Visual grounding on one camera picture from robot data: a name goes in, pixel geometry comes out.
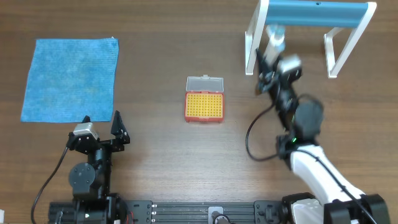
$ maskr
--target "transparent lid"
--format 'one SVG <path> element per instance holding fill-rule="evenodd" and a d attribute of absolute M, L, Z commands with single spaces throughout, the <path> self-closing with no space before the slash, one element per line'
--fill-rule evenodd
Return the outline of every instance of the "transparent lid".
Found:
<path fill-rule="evenodd" d="M 224 79 L 218 77 L 188 77 L 186 91 L 210 91 L 223 93 Z"/>

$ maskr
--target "black cable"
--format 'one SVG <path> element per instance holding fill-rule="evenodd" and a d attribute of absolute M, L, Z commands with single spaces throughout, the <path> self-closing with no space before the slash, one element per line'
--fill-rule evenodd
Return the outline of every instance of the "black cable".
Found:
<path fill-rule="evenodd" d="M 39 201 L 39 198 L 40 198 L 40 196 L 42 195 L 44 188 L 47 186 L 47 184 L 50 182 L 50 180 L 52 179 L 52 177 L 53 177 L 53 176 L 55 175 L 55 173 L 58 171 L 58 168 L 60 167 L 60 165 L 61 165 L 61 163 L 62 163 L 62 161 L 63 161 L 63 158 L 65 157 L 65 155 L 66 155 L 68 149 L 69 149 L 69 148 L 66 147 L 65 150 L 63 151 L 62 156 L 61 156 L 60 160 L 58 161 L 57 166 L 55 167 L 55 169 L 54 169 L 54 171 L 52 172 L 52 174 L 50 175 L 50 177 L 44 182 L 43 187 L 39 190 L 39 193 L 37 194 L 36 199 L 35 199 L 35 201 L 33 202 L 32 210 L 30 211 L 30 220 L 32 221 L 33 224 L 36 224 L 35 217 L 34 217 L 36 204 L 37 204 L 37 202 Z"/>
<path fill-rule="evenodd" d="M 361 203 L 358 201 L 358 199 L 356 199 L 354 197 L 354 195 L 352 195 L 346 188 L 346 186 L 344 186 L 338 179 L 337 177 L 331 172 L 331 170 L 322 162 L 322 160 L 319 159 L 318 156 L 312 154 L 311 152 L 305 151 L 305 150 L 301 150 L 301 149 L 296 149 L 296 150 L 291 150 L 291 151 L 287 151 L 286 153 L 291 153 L 291 152 L 302 152 L 305 153 L 311 157 L 313 157 L 317 162 L 319 162 L 323 168 L 325 168 L 325 170 L 329 173 L 330 177 L 336 182 L 336 184 L 342 189 L 342 191 L 348 195 L 353 202 L 355 202 L 357 204 L 357 206 L 362 210 L 362 212 L 365 214 L 366 218 L 368 218 L 371 223 L 373 224 L 377 224 L 375 219 L 372 217 L 372 215 L 366 210 L 366 208 L 363 207 L 363 205 L 361 205 Z"/>
<path fill-rule="evenodd" d="M 248 152 L 249 157 L 250 157 L 252 160 L 254 160 L 254 161 L 257 161 L 257 162 L 268 161 L 268 160 L 273 159 L 273 158 L 275 158 L 275 157 L 278 156 L 278 153 L 277 153 L 277 154 L 274 154 L 274 155 L 271 155 L 271 156 L 264 157 L 264 158 L 258 158 L 258 157 L 255 157 L 254 155 L 252 155 L 251 152 L 250 152 L 250 150 L 249 150 L 249 135 L 250 135 L 250 130 L 251 130 L 251 128 L 253 127 L 254 123 L 255 123 L 262 115 L 268 113 L 268 112 L 275 106 L 276 101 L 278 100 L 278 97 L 279 97 L 279 93 L 280 93 L 280 84 L 278 84 L 278 92 L 277 92 L 277 94 L 276 94 L 275 101 L 273 101 L 272 104 L 271 104 L 267 109 L 265 109 L 263 112 L 261 112 L 259 115 L 257 115 L 256 118 L 254 118 L 254 120 L 251 122 L 251 124 L 250 124 L 250 126 L 249 126 L 249 128 L 248 128 L 248 131 L 247 131 L 247 133 L 246 133 L 246 151 Z"/>

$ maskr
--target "blue towel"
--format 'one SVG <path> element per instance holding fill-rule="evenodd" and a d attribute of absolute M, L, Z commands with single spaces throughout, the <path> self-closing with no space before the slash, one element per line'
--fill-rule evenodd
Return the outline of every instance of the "blue towel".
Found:
<path fill-rule="evenodd" d="M 110 121 L 119 55 L 117 39 L 39 39 L 21 121 Z"/>

